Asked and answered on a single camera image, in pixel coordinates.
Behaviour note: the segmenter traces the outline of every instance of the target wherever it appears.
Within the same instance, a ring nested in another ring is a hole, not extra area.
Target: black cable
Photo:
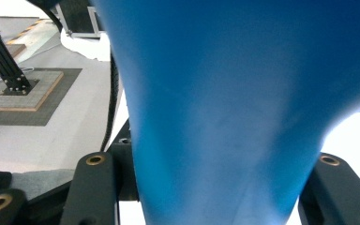
[[[110,103],[108,106],[108,119],[106,133],[104,135],[103,143],[100,147],[100,152],[104,152],[104,149],[110,140],[111,134],[113,132],[113,118],[115,115],[116,102],[118,100],[119,92],[119,73],[118,68],[116,67],[115,60],[113,59],[113,53],[110,54],[111,59],[111,91],[110,91]]]

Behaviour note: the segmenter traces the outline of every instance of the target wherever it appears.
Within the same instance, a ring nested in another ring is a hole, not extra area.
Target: brown mat
[[[63,72],[33,71],[27,73],[26,78],[29,81],[39,81],[27,96],[4,96],[3,91],[7,86],[4,82],[0,82],[0,111],[36,112],[63,78]]]
[[[63,78],[36,112],[0,112],[1,126],[46,126],[81,68],[36,68],[35,71],[62,71]]]

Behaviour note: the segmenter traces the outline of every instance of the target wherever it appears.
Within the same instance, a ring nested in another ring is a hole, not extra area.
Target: white surface
[[[107,34],[101,33],[100,39],[70,37],[63,29],[61,43],[71,51],[80,53],[88,59],[110,62],[110,40]]]
[[[0,0],[0,17],[49,17],[26,0]]]

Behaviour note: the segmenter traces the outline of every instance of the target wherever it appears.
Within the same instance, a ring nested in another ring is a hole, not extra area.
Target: blue cloth
[[[360,109],[360,1],[95,1],[147,224],[282,224]]]

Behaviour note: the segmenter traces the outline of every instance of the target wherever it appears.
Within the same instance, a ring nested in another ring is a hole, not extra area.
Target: black mount
[[[0,38],[0,75],[9,92],[29,92],[33,86],[25,78],[22,70],[11,57],[8,49]]]

